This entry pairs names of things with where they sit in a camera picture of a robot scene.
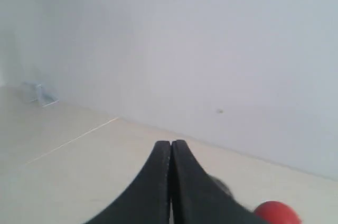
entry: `red object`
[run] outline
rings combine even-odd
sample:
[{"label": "red object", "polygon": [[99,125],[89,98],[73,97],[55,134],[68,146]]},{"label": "red object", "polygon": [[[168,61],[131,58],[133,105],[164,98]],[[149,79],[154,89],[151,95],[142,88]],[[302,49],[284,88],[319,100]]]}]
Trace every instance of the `red object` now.
[{"label": "red object", "polygon": [[291,207],[278,201],[267,201],[259,205],[253,212],[270,224],[302,223]]}]

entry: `beige floor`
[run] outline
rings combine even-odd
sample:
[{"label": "beige floor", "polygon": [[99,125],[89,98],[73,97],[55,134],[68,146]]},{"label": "beige floor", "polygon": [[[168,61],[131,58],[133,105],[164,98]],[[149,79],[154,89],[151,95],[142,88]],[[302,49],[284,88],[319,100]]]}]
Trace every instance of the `beige floor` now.
[{"label": "beige floor", "polygon": [[136,176],[160,139],[188,141],[249,209],[290,204],[304,223],[338,223],[338,182],[65,103],[24,104],[0,88],[0,223],[84,223]]}]

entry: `black plastic part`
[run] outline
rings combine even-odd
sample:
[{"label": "black plastic part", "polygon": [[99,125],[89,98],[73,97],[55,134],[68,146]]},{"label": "black plastic part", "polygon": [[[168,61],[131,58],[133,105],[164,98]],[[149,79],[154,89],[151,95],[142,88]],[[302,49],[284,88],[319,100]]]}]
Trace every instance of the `black plastic part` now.
[{"label": "black plastic part", "polygon": [[185,141],[172,143],[171,196],[175,224],[267,224],[212,181]]},{"label": "black plastic part", "polygon": [[168,224],[170,154],[170,142],[157,142],[130,186],[87,224]]}]

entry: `white wall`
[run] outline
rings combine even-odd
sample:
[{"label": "white wall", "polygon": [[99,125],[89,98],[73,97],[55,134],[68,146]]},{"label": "white wall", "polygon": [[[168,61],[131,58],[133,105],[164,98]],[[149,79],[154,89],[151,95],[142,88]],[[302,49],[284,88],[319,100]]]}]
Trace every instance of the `white wall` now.
[{"label": "white wall", "polygon": [[22,3],[61,99],[338,179],[336,0]]}]

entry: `tile grout line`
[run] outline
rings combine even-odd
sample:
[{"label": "tile grout line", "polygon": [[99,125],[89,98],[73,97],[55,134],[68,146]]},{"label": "tile grout line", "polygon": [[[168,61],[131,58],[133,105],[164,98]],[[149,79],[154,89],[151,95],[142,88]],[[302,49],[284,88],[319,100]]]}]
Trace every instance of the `tile grout line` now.
[{"label": "tile grout line", "polygon": [[62,148],[62,147],[64,147],[64,146],[67,146],[68,144],[70,144],[70,143],[72,143],[72,142],[74,142],[74,141],[77,141],[78,139],[80,139],[80,138],[86,136],[87,134],[90,134],[90,133],[96,131],[97,129],[100,129],[101,127],[103,127],[103,126],[105,126],[105,125],[108,125],[110,122],[116,121],[116,120],[118,120],[118,119],[119,119],[119,117],[115,117],[115,118],[113,118],[113,119],[111,119],[111,120],[105,122],[104,124],[99,125],[99,126],[93,128],[93,129],[91,129],[91,130],[89,130],[89,131],[87,131],[87,132],[81,134],[80,136],[78,136],[78,137],[76,137],[76,138],[74,138],[74,139],[72,139],[72,140],[70,140],[70,141],[68,141],[68,142],[66,142],[66,143],[64,143],[64,144],[62,144],[62,145],[60,145],[60,146],[58,146],[57,148],[54,148],[53,150],[50,150],[50,151],[48,151],[48,152],[42,154],[41,156],[39,156],[39,157],[37,157],[37,158],[35,158],[35,159],[31,160],[31,161],[26,162],[26,163],[23,164],[21,167],[25,167],[25,166],[27,166],[27,165],[29,165],[29,164],[31,164],[31,163],[33,163],[33,162],[35,162],[35,161],[37,161],[37,160],[43,158],[43,157],[45,157],[45,156],[47,156],[47,155],[49,155],[49,154],[55,152],[55,151],[58,150],[58,149],[60,149],[60,148]]}]

